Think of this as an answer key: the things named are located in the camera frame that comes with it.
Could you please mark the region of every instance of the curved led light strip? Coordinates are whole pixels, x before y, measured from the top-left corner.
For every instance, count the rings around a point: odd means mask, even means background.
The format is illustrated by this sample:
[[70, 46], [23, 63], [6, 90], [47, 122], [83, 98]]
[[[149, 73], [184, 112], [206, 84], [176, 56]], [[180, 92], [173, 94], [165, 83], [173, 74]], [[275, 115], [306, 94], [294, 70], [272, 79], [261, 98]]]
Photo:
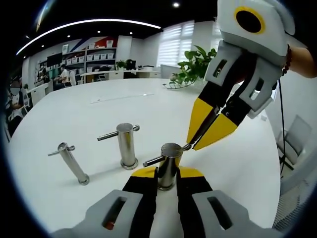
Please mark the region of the curved led light strip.
[[89, 23], [89, 22], [101, 22], [101, 21], [115, 21], [115, 22], [126, 22], [126, 23], [133, 23], [133, 24], [139, 24], [139, 25], [144, 25], [144, 26], [150, 26], [156, 29], [160, 29], [161, 27], [159, 26], [155, 26], [155, 25], [151, 25], [151, 24], [147, 24], [144, 22], [140, 22], [140, 21], [131, 21], [131, 20], [122, 20], [122, 19], [92, 19], [92, 20], [84, 20], [84, 21], [76, 21], [73, 23], [69, 23], [63, 26], [59, 26], [57, 28], [54, 28], [52, 30], [49, 30], [45, 33], [43, 33], [42, 35], [39, 35], [38, 37], [34, 38], [32, 41], [30, 41], [28, 44], [26, 44], [25, 46], [23, 46], [21, 49], [19, 49], [19, 51], [16, 53], [16, 55], [18, 55], [19, 53], [21, 53], [21, 51], [23, 51], [25, 48], [27, 48], [30, 44], [32, 44], [33, 42], [37, 41], [38, 39], [42, 38], [43, 36], [46, 36], [47, 34], [53, 32], [53, 31], [57, 31], [59, 29], [68, 27], [68, 26], [73, 26], [73, 25], [78, 25], [78, 24], [82, 24], [82, 23]]

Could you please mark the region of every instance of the white table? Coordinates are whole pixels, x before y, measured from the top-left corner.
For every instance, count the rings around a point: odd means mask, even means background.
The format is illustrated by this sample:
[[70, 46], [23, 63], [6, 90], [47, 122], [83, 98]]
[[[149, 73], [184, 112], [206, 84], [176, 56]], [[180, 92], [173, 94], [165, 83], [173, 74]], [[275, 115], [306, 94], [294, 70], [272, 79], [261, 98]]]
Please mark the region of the white table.
[[95, 71], [90, 73], [83, 73], [80, 76], [83, 77], [83, 82], [86, 83], [86, 76], [107, 74], [109, 80], [123, 79], [124, 73], [135, 73], [139, 78], [160, 78], [159, 71], [147, 71], [147, 70], [110, 70], [110, 71]]
[[[75, 226], [90, 206], [124, 187], [133, 171], [120, 166], [117, 138], [97, 141], [119, 123], [141, 126], [134, 133], [138, 168], [160, 155], [163, 144], [185, 144], [198, 94], [193, 87], [167, 90], [163, 82], [167, 80], [127, 79], [69, 87], [50, 93], [27, 114], [10, 142], [9, 164], [17, 188], [45, 229], [53, 232]], [[78, 184], [61, 156], [47, 156], [63, 141], [76, 146], [73, 155], [90, 176], [87, 186]], [[256, 224], [272, 226], [280, 175], [268, 119], [245, 118], [229, 137], [184, 153], [181, 165], [204, 173], [214, 190], [221, 189], [245, 206]], [[151, 237], [180, 234], [176, 188], [158, 191]]]

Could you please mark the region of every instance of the metal peg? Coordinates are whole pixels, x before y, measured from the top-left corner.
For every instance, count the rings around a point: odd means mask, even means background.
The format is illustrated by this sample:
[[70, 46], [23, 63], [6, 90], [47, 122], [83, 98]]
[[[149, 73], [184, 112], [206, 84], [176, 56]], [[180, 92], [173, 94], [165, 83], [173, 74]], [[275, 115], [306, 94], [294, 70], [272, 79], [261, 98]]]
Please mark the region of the metal peg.
[[[184, 145], [184, 146], [182, 147], [182, 150], [183, 150], [183, 151], [188, 151], [188, 150], [190, 150], [191, 148], [192, 148], [192, 145], [191, 145], [191, 144], [186, 144], [186, 145]], [[148, 161], [144, 162], [144, 163], [143, 163], [143, 167], [148, 167], [148, 166], [157, 164], [157, 163], [159, 163], [159, 162], [161, 162], [161, 161], [163, 161], [163, 160], [164, 160], [164, 156], [163, 156], [163, 155], [158, 156], [158, 157], [156, 157], [156, 158], [154, 158], [154, 159], [151, 159], [151, 160], [148, 160]]]
[[161, 148], [161, 156], [143, 163], [144, 167], [160, 162], [158, 167], [158, 189], [169, 191], [175, 185], [175, 175], [183, 155], [184, 147], [175, 143], [164, 144]]
[[118, 136], [119, 148], [121, 153], [120, 164], [126, 170], [135, 169], [138, 166], [138, 160], [134, 154], [133, 132], [140, 129], [139, 125], [133, 126], [130, 123], [122, 123], [117, 126], [117, 131], [102, 135], [97, 138], [98, 141]]
[[59, 144], [57, 151], [48, 154], [48, 156], [60, 154], [70, 170], [78, 178], [79, 184], [87, 185], [89, 183], [89, 177], [83, 172], [83, 170], [80, 168], [79, 164], [75, 160], [74, 156], [72, 155], [71, 151], [73, 150], [75, 150], [75, 146], [68, 147], [67, 143], [63, 142]]

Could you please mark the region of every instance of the potted plant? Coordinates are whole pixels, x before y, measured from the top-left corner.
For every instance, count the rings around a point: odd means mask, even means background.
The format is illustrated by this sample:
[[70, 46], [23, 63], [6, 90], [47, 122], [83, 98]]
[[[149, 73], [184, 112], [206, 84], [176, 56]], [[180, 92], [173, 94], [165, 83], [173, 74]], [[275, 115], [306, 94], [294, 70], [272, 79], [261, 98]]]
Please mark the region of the potted plant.
[[120, 60], [115, 63], [117, 70], [123, 70], [124, 68], [127, 67], [127, 62], [124, 60]]
[[211, 49], [207, 53], [203, 48], [195, 47], [197, 51], [185, 51], [185, 57], [188, 61], [178, 63], [181, 72], [172, 75], [168, 89], [184, 88], [198, 80], [202, 84], [208, 65], [217, 52], [215, 49]]

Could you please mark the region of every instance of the gray gripper housing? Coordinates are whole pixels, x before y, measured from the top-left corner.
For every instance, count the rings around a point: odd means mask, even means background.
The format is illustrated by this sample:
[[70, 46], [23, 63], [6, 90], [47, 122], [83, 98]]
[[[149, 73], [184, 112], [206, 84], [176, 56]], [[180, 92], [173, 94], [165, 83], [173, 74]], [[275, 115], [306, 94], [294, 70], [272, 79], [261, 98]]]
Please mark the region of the gray gripper housing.
[[[248, 211], [223, 192], [193, 194], [203, 221], [206, 238], [280, 238], [282, 233], [263, 229], [249, 219]], [[53, 238], [129, 238], [132, 221], [142, 194], [114, 190], [86, 212], [85, 219], [73, 228], [51, 234]], [[104, 227], [118, 202], [124, 202], [113, 230]]]
[[220, 190], [193, 194], [206, 238], [280, 238], [282, 233], [263, 229], [249, 219], [248, 210]]
[[[242, 55], [242, 50], [243, 48], [239, 46], [220, 41], [217, 55], [209, 63], [208, 69], [206, 71], [206, 81], [222, 86], [233, 64]], [[221, 72], [217, 76], [214, 76], [214, 73], [217, 71], [219, 65], [221, 65], [221, 62], [224, 61], [226, 63]], [[240, 99], [248, 104], [254, 112], [260, 110], [260, 113], [264, 108], [263, 106], [267, 106], [267, 102], [272, 94], [272, 88], [281, 76], [281, 68], [260, 56], [257, 57], [256, 69], [253, 77], [246, 89], [239, 95]], [[257, 97], [252, 99], [252, 94], [260, 80], [263, 81], [263, 86]]]
[[[114, 190], [91, 206], [85, 219], [70, 229], [61, 229], [51, 234], [53, 238], [128, 238], [135, 212], [142, 194]], [[112, 230], [105, 228], [119, 203], [123, 206]]]

